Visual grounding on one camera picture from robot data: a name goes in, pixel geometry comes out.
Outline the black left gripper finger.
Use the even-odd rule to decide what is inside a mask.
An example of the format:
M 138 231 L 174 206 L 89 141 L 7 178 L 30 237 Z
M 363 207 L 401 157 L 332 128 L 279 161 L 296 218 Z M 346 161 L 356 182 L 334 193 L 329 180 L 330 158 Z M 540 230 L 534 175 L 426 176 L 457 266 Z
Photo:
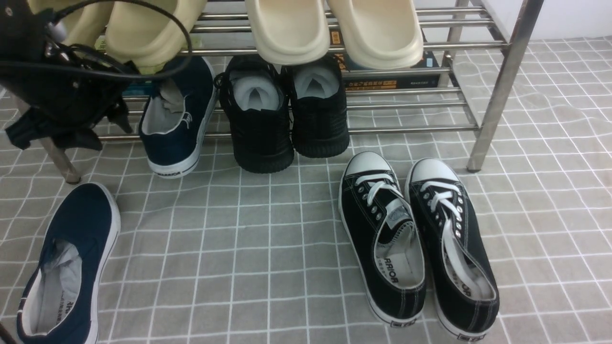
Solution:
M 17 121 L 6 128 L 7 137 L 13 146 L 26 150 L 35 140 L 51 139 L 61 150 L 83 148 L 100 151 L 103 148 L 93 128 L 98 120 L 78 124 L 67 124 L 52 119 L 41 109 L 31 107 Z

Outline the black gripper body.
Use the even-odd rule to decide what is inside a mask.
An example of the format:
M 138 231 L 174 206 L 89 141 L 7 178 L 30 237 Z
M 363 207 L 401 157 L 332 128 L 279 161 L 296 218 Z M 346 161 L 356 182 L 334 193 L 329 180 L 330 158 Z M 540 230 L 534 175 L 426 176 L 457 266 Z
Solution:
M 94 46 L 55 41 L 52 24 L 90 4 L 113 0 L 1 2 L 1 85 L 54 120 L 67 124 L 107 119 L 139 72 Z

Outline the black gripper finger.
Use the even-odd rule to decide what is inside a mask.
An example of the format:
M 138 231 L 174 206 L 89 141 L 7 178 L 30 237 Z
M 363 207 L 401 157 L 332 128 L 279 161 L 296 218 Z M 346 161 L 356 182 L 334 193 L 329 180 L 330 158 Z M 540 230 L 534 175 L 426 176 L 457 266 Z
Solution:
M 133 129 L 129 122 L 129 107 L 123 98 L 119 98 L 106 111 L 109 122 L 115 124 L 126 134 L 132 134 Z

